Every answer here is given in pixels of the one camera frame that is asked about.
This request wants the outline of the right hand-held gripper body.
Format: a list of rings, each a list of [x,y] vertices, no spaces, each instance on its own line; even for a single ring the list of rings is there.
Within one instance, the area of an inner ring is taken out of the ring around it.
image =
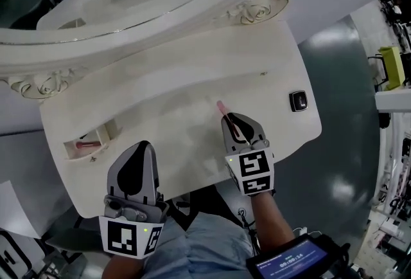
[[[252,197],[263,192],[275,193],[274,154],[268,140],[255,141],[240,151],[227,154],[225,163],[242,195]]]

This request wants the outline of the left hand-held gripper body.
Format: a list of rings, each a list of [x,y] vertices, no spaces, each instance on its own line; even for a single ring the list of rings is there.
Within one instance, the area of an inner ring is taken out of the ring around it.
[[[169,205],[141,204],[106,196],[105,213],[99,217],[103,250],[113,255],[144,259],[152,255],[161,237]]]

